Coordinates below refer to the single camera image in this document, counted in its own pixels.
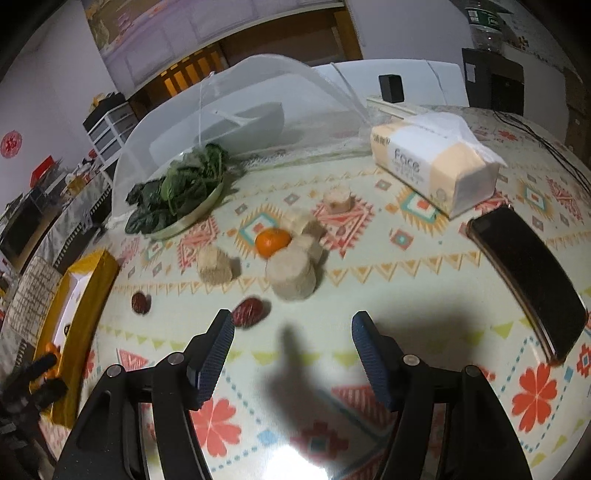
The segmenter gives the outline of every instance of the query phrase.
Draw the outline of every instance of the white drawer unit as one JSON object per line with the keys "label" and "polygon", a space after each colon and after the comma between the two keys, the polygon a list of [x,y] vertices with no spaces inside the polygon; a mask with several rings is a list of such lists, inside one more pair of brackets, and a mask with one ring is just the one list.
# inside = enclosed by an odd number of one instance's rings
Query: white drawer unit
{"label": "white drawer unit", "polygon": [[[138,124],[138,119],[129,103],[120,94],[107,98],[103,102],[96,108],[98,112],[90,114],[85,122],[85,128],[99,158],[105,165],[110,165],[118,158],[119,150]],[[100,109],[104,111],[105,107],[109,109],[98,117],[97,113],[100,115]]]}

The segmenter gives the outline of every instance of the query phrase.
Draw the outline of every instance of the red date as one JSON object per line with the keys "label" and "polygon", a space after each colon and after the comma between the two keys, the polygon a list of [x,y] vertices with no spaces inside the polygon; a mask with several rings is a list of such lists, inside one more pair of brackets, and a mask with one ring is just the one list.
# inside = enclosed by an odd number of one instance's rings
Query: red date
{"label": "red date", "polygon": [[150,298],[140,291],[131,297],[131,308],[140,315],[145,315],[150,311],[150,303]]}
{"label": "red date", "polygon": [[256,297],[245,299],[232,312],[234,325],[238,328],[249,328],[256,325],[263,318],[265,307]]}

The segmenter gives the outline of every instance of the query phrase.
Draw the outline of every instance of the black speaker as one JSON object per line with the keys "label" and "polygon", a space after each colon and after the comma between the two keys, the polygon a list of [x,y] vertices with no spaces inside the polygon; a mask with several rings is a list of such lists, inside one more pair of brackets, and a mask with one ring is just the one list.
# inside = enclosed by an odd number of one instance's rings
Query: black speaker
{"label": "black speaker", "polygon": [[523,115],[523,67],[498,53],[463,48],[470,106]]}
{"label": "black speaker", "polygon": [[384,102],[399,103],[404,101],[404,90],[400,75],[380,75],[378,78]]}

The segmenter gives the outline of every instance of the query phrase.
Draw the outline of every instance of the mesh food cover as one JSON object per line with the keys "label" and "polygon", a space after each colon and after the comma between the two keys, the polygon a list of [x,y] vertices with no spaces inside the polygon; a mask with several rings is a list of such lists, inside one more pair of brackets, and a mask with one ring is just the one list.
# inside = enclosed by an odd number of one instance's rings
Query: mesh food cover
{"label": "mesh food cover", "polygon": [[277,155],[352,148],[369,154],[369,128],[360,101],[305,64],[278,55],[249,57],[138,124],[115,170],[113,217],[133,209],[125,198],[134,184],[162,176],[174,157],[195,146],[219,143],[243,166]]}

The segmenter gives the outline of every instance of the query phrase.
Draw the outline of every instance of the plastic water bottle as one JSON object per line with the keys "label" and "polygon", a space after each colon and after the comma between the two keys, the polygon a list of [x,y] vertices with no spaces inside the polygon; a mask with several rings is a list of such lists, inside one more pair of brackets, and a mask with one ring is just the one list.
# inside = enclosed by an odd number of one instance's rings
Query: plastic water bottle
{"label": "plastic water bottle", "polygon": [[472,40],[477,50],[493,51],[501,53],[503,46],[503,33],[501,31],[501,19],[499,15],[490,10],[490,2],[469,0],[466,7]]}

